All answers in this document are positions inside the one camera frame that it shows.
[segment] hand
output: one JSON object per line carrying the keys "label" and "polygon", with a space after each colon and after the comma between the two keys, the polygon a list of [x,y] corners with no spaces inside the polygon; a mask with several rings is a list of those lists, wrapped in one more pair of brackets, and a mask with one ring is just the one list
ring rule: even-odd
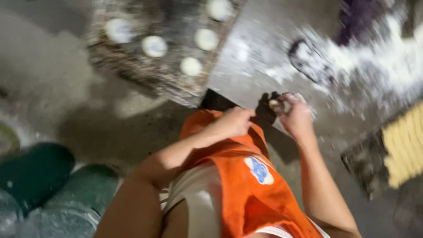
{"label": "hand", "polygon": [[279,117],[285,130],[297,142],[308,138],[314,138],[313,122],[311,120],[311,108],[299,93],[285,92],[269,102],[276,115]]}
{"label": "hand", "polygon": [[216,138],[217,141],[243,136],[253,124],[250,118],[255,116],[252,109],[234,107],[227,110],[217,121],[207,126],[202,133],[207,137]]}

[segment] concrete floor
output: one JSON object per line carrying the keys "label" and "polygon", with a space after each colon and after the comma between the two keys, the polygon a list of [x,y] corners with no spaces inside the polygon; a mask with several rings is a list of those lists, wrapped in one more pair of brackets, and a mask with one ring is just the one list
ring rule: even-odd
{"label": "concrete floor", "polygon": [[[7,93],[0,116],[23,146],[58,141],[78,161],[112,164],[125,174],[176,141],[194,110],[95,72],[84,43],[90,12],[90,0],[0,0],[0,89]],[[298,152],[285,149],[293,141],[270,125],[264,130],[271,161],[302,204]],[[332,147],[323,154],[339,157]],[[404,226],[393,225],[396,194],[368,202],[340,160],[328,167],[364,237],[404,237]]]}

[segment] dough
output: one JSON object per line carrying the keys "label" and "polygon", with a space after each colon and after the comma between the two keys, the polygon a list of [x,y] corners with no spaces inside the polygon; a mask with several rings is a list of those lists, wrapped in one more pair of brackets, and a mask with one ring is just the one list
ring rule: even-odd
{"label": "dough", "polygon": [[134,37],[131,32],[131,24],[121,18],[115,18],[106,23],[105,31],[107,37],[118,44],[129,43]]}
{"label": "dough", "polygon": [[197,76],[203,70],[203,65],[193,57],[186,57],[181,61],[181,71],[188,76]]}
{"label": "dough", "polygon": [[232,14],[232,4],[229,0],[208,0],[207,13],[216,21],[226,21]]}
{"label": "dough", "polygon": [[389,155],[384,164],[389,171],[389,186],[398,188],[423,172],[423,102],[403,117],[382,129]]}
{"label": "dough", "polygon": [[149,57],[162,57],[168,51],[166,41],[160,36],[148,36],[143,39],[141,48],[146,56]]}
{"label": "dough", "polygon": [[209,29],[198,29],[194,36],[194,41],[198,48],[210,51],[214,50],[219,43],[217,35]]}

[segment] left hand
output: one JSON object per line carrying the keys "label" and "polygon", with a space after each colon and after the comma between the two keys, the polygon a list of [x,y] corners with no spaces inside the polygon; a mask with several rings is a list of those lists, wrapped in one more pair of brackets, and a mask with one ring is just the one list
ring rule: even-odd
{"label": "left hand", "polygon": [[216,138],[218,141],[228,138],[243,136],[248,133],[253,124],[250,118],[255,116],[253,109],[234,107],[227,110],[217,121],[207,126],[202,133],[207,137]]}

